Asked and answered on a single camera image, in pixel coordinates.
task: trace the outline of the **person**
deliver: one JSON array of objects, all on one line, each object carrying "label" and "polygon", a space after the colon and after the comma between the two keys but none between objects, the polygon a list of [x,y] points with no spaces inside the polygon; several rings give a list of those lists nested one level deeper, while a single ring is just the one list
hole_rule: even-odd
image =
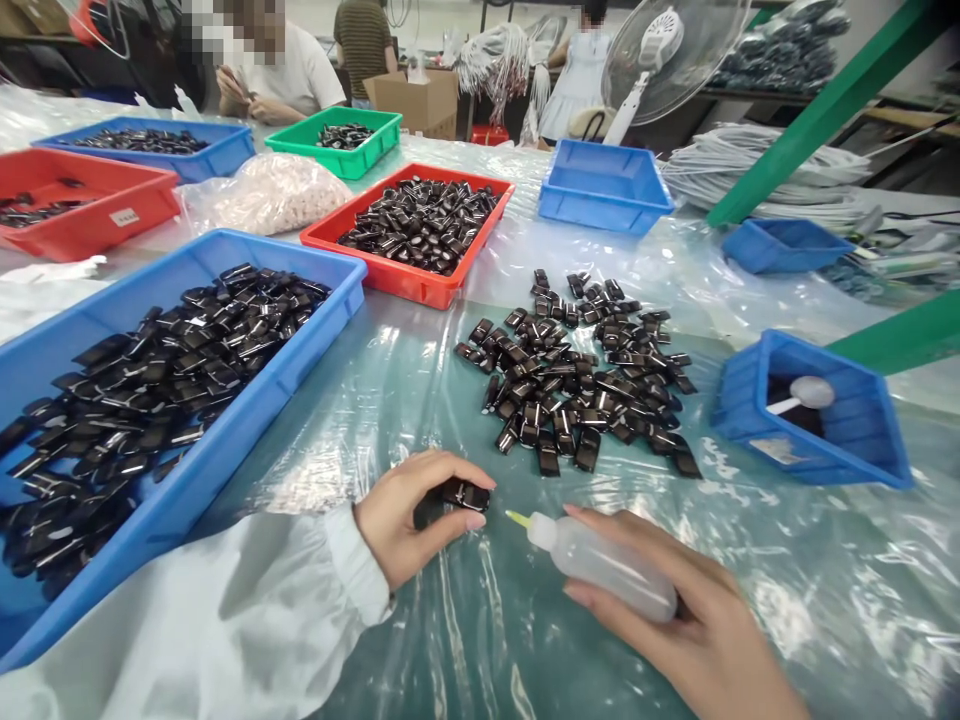
[{"label": "person", "polygon": [[217,68],[220,114],[292,125],[346,103],[343,87],[315,37],[263,0],[227,0],[224,15],[251,44],[236,67]]},{"label": "person", "polygon": [[568,137],[571,121],[581,112],[604,106],[600,79],[612,41],[602,30],[606,16],[606,0],[584,3],[580,9],[580,31],[547,61],[548,68],[563,68],[540,120],[540,136],[548,145]]},{"label": "person", "polygon": [[340,67],[350,73],[350,102],[355,108],[372,109],[363,86],[367,78],[397,72],[397,54],[390,25],[378,0],[345,0],[337,8],[333,24]]},{"label": "person", "polygon": [[[148,563],[40,659],[0,676],[4,720],[305,717],[332,692],[360,634],[390,615],[392,593],[484,526],[480,513],[456,509],[414,528],[414,508],[451,477],[496,487],[473,463],[427,450],[356,506],[251,515]],[[583,582],[565,592],[700,720],[809,720],[727,570],[629,512],[565,509],[673,581],[682,611],[665,625]]]}]

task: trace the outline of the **white spoon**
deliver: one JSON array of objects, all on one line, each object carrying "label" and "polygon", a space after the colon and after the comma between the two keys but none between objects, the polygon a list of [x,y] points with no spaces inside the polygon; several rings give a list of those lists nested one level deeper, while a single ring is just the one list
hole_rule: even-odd
[{"label": "white spoon", "polygon": [[811,410],[822,410],[833,405],[837,399],[833,386],[823,378],[813,375],[803,375],[790,383],[790,394],[793,397],[767,405],[767,412],[782,415],[798,405]]}]

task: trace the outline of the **plastic tray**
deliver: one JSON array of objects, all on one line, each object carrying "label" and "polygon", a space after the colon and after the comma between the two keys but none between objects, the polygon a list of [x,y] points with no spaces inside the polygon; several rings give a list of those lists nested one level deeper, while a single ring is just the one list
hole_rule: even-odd
[{"label": "plastic tray", "polygon": [[[193,155],[162,155],[134,150],[101,150],[73,145],[74,140],[88,138],[101,130],[163,130],[179,133],[189,130],[197,140],[206,140],[209,147]],[[147,165],[177,173],[181,182],[203,182],[212,177],[229,177],[256,152],[250,128],[242,125],[217,125],[215,123],[190,123],[175,120],[118,117],[79,130],[54,135],[32,143],[34,147],[69,150],[83,155],[93,155],[110,160]]]},{"label": "plastic tray", "polygon": [[[264,142],[277,152],[316,158],[317,162],[337,177],[345,180],[359,180],[400,142],[401,120],[403,115],[397,113],[332,107],[271,135]],[[360,147],[353,150],[317,147],[317,136],[325,125],[351,123],[365,125],[376,132]]]},{"label": "plastic tray", "polygon": [[[169,308],[187,288],[207,285],[242,262],[292,270],[334,288],[327,301],[220,416],[166,479],[146,478],[144,503],[53,603],[40,584],[15,579],[0,565],[0,673],[39,657],[84,613],[149,560],[177,547],[277,416],[307,373],[363,305],[359,260],[214,230],[127,276],[0,348],[0,427],[20,408],[56,389],[50,381],[76,370],[70,358],[115,332],[135,328],[152,305]],[[0,461],[0,505],[28,499],[7,471],[30,448]]]},{"label": "plastic tray", "polygon": [[[836,393],[820,411],[824,438],[767,412],[769,375],[822,377]],[[884,379],[862,365],[777,330],[723,368],[713,427],[810,485],[882,482],[913,487]]]},{"label": "plastic tray", "polygon": [[832,265],[856,248],[810,220],[747,220],[723,253],[749,273],[797,273]]},{"label": "plastic tray", "polygon": [[[59,178],[84,184],[69,188]],[[57,262],[86,260],[180,214],[177,176],[166,170],[33,148],[0,155],[0,197],[22,192],[35,205],[93,200],[29,227],[0,225],[5,247]]]},{"label": "plastic tray", "polygon": [[675,209],[649,150],[561,140],[540,216],[643,237]]},{"label": "plastic tray", "polygon": [[[466,255],[460,261],[456,271],[450,277],[429,273],[426,270],[412,268],[403,263],[387,260],[377,257],[370,253],[365,253],[353,248],[337,245],[337,240],[345,232],[350,230],[356,224],[358,213],[364,212],[370,205],[380,199],[384,188],[396,185],[400,180],[407,180],[414,175],[418,175],[424,180],[442,180],[443,182],[461,182],[466,180],[474,189],[489,185],[493,191],[499,195],[500,202],[490,213],[490,217],[480,228],[473,244],[467,249]],[[320,248],[322,250],[332,250],[333,252],[343,253],[351,257],[361,258],[367,263],[370,274],[367,275],[366,285],[382,292],[399,295],[406,300],[428,305],[437,310],[446,310],[450,303],[456,297],[460,288],[466,282],[467,273],[477,255],[483,249],[490,232],[494,225],[503,216],[503,210],[513,195],[516,186],[504,180],[495,180],[494,178],[483,177],[482,175],[468,175],[457,172],[456,170],[447,170],[445,168],[432,167],[430,165],[418,165],[412,163],[402,170],[394,173],[388,178],[381,180],[376,185],[371,186],[362,195],[358,195],[351,202],[338,208],[327,215],[314,225],[306,228],[300,233],[300,242],[310,247]]]}]

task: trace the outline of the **yellow nozzle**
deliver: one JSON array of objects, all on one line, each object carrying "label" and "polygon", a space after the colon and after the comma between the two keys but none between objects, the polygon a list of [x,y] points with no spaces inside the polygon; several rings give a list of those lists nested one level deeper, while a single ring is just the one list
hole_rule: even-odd
[{"label": "yellow nozzle", "polygon": [[513,510],[507,510],[507,517],[517,523],[517,525],[523,525],[525,528],[530,527],[530,518],[524,517],[520,513],[515,513]]}]

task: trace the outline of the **electric fan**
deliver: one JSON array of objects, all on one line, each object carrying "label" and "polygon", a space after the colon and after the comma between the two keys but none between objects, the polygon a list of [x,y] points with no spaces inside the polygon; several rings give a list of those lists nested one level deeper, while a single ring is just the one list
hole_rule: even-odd
[{"label": "electric fan", "polygon": [[619,108],[604,138],[619,145],[631,125],[680,107],[700,90],[743,29],[750,0],[646,0],[614,38],[601,92]]}]

